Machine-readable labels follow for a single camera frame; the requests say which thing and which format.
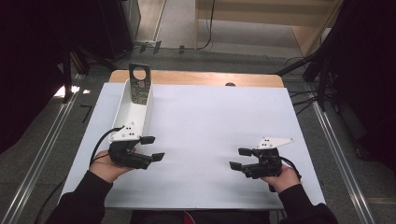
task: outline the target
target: gray floor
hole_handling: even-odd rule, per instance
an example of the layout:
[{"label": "gray floor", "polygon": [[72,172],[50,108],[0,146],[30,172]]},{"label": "gray floor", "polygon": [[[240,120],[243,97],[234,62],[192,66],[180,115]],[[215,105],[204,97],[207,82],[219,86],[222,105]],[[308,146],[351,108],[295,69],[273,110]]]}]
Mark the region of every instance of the gray floor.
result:
[{"label": "gray floor", "polygon": [[[171,26],[175,26],[174,19],[170,21],[167,20],[167,18],[173,18],[172,16],[175,16],[176,9],[172,7],[175,6],[172,5],[172,3],[175,2],[175,0],[168,0],[168,5],[166,7],[167,11],[165,11],[163,17],[163,23],[159,32],[159,38],[163,42],[162,47],[177,48],[182,44],[186,45],[186,47],[189,46],[189,43],[183,42],[184,40],[189,40],[189,37],[183,36],[181,32],[168,32],[172,29]],[[301,55],[296,51],[298,48],[295,40],[287,31],[288,27],[273,28],[272,36],[275,40],[269,40],[273,42],[272,44],[267,44],[271,48],[254,50],[254,52],[251,53],[251,49],[246,43],[248,42],[250,46],[255,46],[256,44],[251,44],[250,41],[241,38],[237,33],[221,37],[221,33],[215,33],[218,29],[214,26],[212,49],[216,50],[189,50],[185,51],[183,54],[179,54],[178,51],[171,49],[161,49],[158,53],[154,53],[152,49],[147,49],[144,52],[139,52],[137,50],[113,63],[120,69],[126,69],[129,62],[134,62],[149,64],[151,69],[158,70],[214,71],[250,74],[274,73],[287,64],[298,60],[289,60],[289,58]],[[233,43],[231,45],[222,45],[221,41],[225,38],[233,38],[233,41],[228,41]],[[276,45],[273,45],[277,40],[282,40],[277,43],[279,49],[275,49]],[[235,45],[244,44],[246,44],[247,47],[241,48],[235,53]],[[91,63],[91,67],[92,69],[89,75],[81,81],[78,97],[17,223],[33,223],[41,204],[69,172],[73,159],[77,153],[79,143],[89,122],[89,119],[83,122],[87,115],[88,108],[82,105],[95,105],[104,82],[108,81],[110,76],[110,71],[99,63]],[[285,87],[288,88],[289,91],[306,91],[305,83],[301,78],[303,72],[304,68],[302,67],[293,71],[292,75],[282,77]],[[83,94],[82,90],[89,90],[90,93]],[[302,94],[291,99],[293,102],[298,102],[308,99],[309,97],[308,94]],[[15,190],[28,173],[35,159],[35,154],[43,144],[52,122],[55,121],[61,104],[62,98],[54,97],[25,132],[22,139],[14,147],[0,155],[0,217],[6,214],[15,195]],[[303,105],[296,106],[296,111],[300,110],[302,106]],[[396,181],[392,171],[379,162],[360,160],[356,156],[353,140],[344,122],[333,112],[330,105],[326,105],[326,107],[328,108],[327,114],[335,130],[335,134],[347,157],[351,170],[357,178],[362,192],[368,201],[368,205],[374,215],[376,223],[394,223],[396,219],[396,214],[393,212],[396,211]],[[336,165],[326,136],[317,119],[314,108],[312,106],[308,107],[304,112],[298,115],[298,120],[314,163],[318,180],[321,183],[327,205],[333,210],[340,223],[361,223],[355,206],[350,199],[346,184]],[[44,220],[53,207],[56,206],[60,196],[59,194],[60,190],[58,190],[49,201],[43,216]],[[131,211],[107,209],[103,223],[129,223],[128,220],[130,215]]]}]

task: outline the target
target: black sweater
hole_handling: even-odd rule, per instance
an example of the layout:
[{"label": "black sweater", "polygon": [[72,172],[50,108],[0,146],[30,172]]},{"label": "black sweater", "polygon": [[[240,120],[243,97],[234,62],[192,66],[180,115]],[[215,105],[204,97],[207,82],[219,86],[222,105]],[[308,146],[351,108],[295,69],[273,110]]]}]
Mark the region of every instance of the black sweater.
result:
[{"label": "black sweater", "polygon": [[[74,192],[62,196],[47,224],[100,223],[105,215],[105,198],[113,184],[90,171],[82,178]],[[280,223],[337,223],[332,211],[323,203],[314,206],[303,186],[296,185],[279,193],[288,217]]]}]

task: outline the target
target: table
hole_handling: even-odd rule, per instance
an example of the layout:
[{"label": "table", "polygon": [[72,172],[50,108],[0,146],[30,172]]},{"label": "table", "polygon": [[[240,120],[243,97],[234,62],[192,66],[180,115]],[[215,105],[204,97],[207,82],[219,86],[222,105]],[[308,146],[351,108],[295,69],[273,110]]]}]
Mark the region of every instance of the table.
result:
[{"label": "table", "polygon": [[[304,56],[338,15],[343,0],[216,0],[213,20],[290,25]],[[210,20],[212,0],[195,0],[195,48],[198,20]]]},{"label": "table", "polygon": [[[110,81],[121,81],[127,71],[116,71]],[[224,87],[239,81],[274,80],[273,88]],[[179,77],[169,84],[167,77]],[[186,85],[193,80],[212,86]],[[106,207],[130,209],[282,209],[275,193],[261,180],[245,178],[230,169],[229,161],[243,164],[257,159],[238,155],[239,147],[256,147],[261,138],[293,137],[279,148],[303,176],[312,203],[324,203],[312,161],[281,79],[274,75],[152,71],[153,110],[148,132],[156,137],[147,154],[165,152],[162,161],[121,176],[106,198]],[[88,168],[92,149],[111,128],[123,83],[106,83],[93,111],[63,194],[74,190]],[[100,149],[107,149],[104,141]]]}]

